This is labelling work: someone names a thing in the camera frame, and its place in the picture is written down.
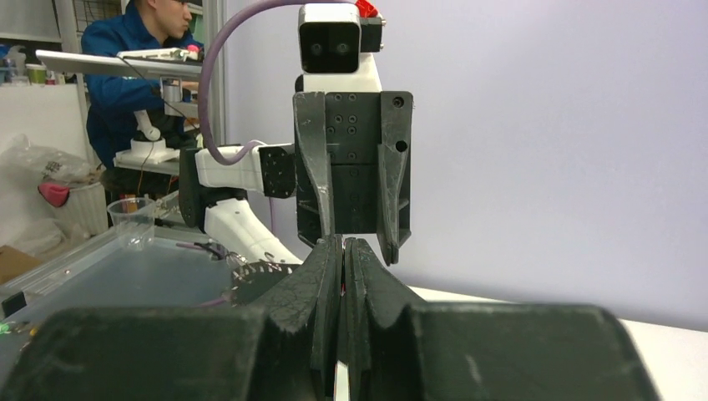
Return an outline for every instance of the man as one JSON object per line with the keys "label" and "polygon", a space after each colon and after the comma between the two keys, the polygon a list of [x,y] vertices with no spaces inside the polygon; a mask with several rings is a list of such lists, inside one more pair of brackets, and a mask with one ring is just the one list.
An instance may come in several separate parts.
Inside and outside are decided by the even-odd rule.
{"label": "man", "polygon": [[[96,21],[86,28],[82,50],[85,54],[115,57],[127,50],[186,48],[191,44],[202,47],[192,38],[191,19],[184,1],[131,0],[124,15]],[[91,103],[86,129],[91,146],[107,169],[102,179],[106,189],[136,195],[159,189],[162,191],[158,193],[165,193],[170,177],[117,169],[113,164],[116,152],[130,149],[130,140],[139,133],[134,116],[139,110],[148,110],[152,125],[160,129],[168,146],[194,145],[194,139],[185,134],[184,119],[164,113],[159,81],[107,75],[86,75],[85,79]],[[196,90],[197,83],[183,86]]]}

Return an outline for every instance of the man's arm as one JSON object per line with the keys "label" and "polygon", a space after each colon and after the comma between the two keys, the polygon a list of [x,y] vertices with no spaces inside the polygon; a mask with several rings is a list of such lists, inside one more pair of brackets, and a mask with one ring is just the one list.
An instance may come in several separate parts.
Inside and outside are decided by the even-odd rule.
{"label": "man's arm", "polygon": [[[84,54],[115,57],[124,49],[120,38],[108,24],[96,22],[83,33],[81,48]],[[133,112],[164,107],[163,100],[153,93],[159,89],[156,79],[125,79],[108,75],[87,74],[88,95],[91,103],[101,109]]]}

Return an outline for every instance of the backdrop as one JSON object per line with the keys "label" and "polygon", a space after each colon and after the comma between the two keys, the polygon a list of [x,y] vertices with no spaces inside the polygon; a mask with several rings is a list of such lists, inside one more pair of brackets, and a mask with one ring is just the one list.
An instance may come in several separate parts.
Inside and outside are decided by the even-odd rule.
{"label": "backdrop", "polygon": [[[383,85],[416,100],[398,277],[708,330],[707,2],[376,5]],[[297,11],[230,40],[232,141],[292,141]],[[253,205],[267,224],[267,202]],[[294,200],[276,223],[304,257]]]}

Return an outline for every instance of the black wire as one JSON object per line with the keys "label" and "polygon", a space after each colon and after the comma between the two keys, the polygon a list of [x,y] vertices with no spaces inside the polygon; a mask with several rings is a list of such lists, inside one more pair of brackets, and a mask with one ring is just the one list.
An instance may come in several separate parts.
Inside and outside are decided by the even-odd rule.
{"label": "black wire", "polygon": [[[122,58],[122,57],[118,57],[118,59],[120,59],[120,61],[124,62],[125,65],[127,65],[127,66],[130,67],[133,71],[135,71],[135,73],[136,73],[143,81],[145,81],[145,82],[147,82],[148,84],[150,84],[149,79],[145,78],[145,76],[142,75],[142,74],[140,73],[140,71],[138,71],[138,69],[137,69],[135,66],[133,66],[133,64],[129,63],[128,60],[126,60],[125,58]],[[167,101],[165,101],[161,96],[160,96],[160,99],[162,100],[162,103],[164,103],[165,106],[171,108],[172,110],[176,111],[179,115],[181,115],[181,116],[185,119],[185,121],[186,121],[189,125],[192,126],[193,129],[199,131],[199,128],[197,128],[197,126],[194,125],[194,123],[192,123],[192,122],[190,121],[190,119],[189,119],[184,113],[182,113],[181,111],[179,111],[179,110],[178,110],[177,108],[175,108],[172,104],[167,103]]]}

